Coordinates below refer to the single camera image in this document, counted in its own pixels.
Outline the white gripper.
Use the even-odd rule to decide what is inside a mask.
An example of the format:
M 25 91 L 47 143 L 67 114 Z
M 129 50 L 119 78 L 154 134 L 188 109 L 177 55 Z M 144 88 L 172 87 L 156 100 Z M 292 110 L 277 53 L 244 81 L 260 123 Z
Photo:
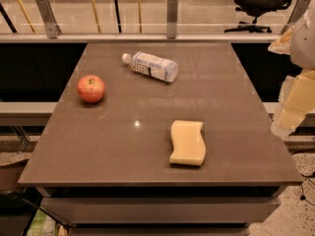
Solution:
M 268 46 L 270 52 L 290 54 L 290 60 L 303 70 L 287 76 L 279 94 L 271 131 L 284 138 L 296 130 L 306 115 L 315 109 L 315 8 L 309 8 L 281 37 Z

